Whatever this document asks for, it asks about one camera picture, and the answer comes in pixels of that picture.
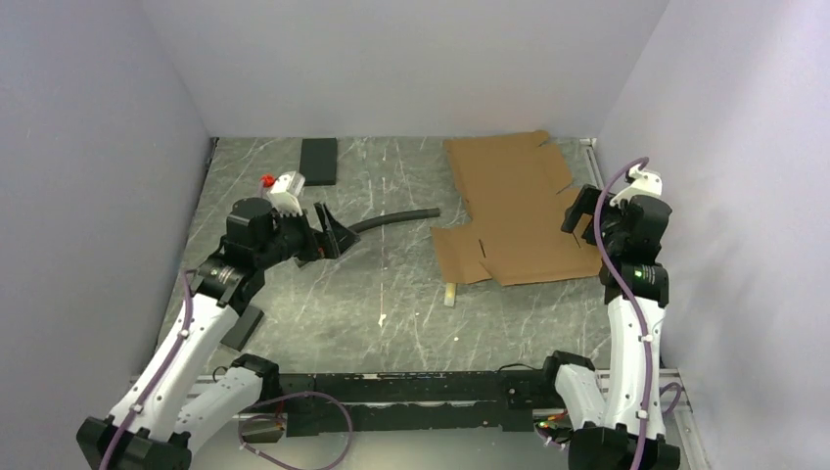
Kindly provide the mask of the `brown cardboard box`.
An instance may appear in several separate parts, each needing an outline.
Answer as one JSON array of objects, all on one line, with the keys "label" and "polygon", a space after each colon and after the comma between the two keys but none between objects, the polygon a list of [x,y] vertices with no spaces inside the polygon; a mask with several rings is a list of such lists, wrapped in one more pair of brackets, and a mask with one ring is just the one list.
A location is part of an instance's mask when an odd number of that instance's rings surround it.
[{"label": "brown cardboard box", "polygon": [[444,281],[502,286],[592,277],[596,247],[562,231],[578,188],[544,130],[443,143],[469,222],[432,230]]}]

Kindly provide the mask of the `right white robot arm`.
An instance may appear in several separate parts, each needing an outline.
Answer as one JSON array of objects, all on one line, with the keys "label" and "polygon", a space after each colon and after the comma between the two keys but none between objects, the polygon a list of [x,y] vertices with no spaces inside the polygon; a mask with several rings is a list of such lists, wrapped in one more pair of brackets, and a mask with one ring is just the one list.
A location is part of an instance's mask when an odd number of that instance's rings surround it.
[{"label": "right white robot arm", "polygon": [[608,389],[592,361],[570,352],[545,359],[539,392],[565,406],[571,426],[549,421],[535,429],[566,450],[570,469],[677,469],[681,451],[668,443],[661,409],[660,341],[669,304],[669,275],[658,263],[670,206],[658,190],[628,187],[616,195],[584,186],[566,211],[571,233],[591,213],[584,239],[603,258],[600,280],[611,325]]}]

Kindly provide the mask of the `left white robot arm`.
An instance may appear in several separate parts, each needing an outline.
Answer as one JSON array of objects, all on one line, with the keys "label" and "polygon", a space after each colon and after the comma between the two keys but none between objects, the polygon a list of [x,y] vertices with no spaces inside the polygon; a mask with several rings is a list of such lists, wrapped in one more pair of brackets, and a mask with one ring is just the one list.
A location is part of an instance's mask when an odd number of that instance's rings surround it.
[{"label": "left white robot arm", "polygon": [[264,285],[265,272],[284,261],[337,259],[360,237],[314,206],[280,211],[266,199],[236,202],[217,249],[183,276],[183,307],[145,370],[104,418],[87,418],[76,433],[93,469],[187,469],[198,449],[234,415],[266,411],[283,393],[278,364],[244,354],[198,398],[187,397],[202,367]]}]

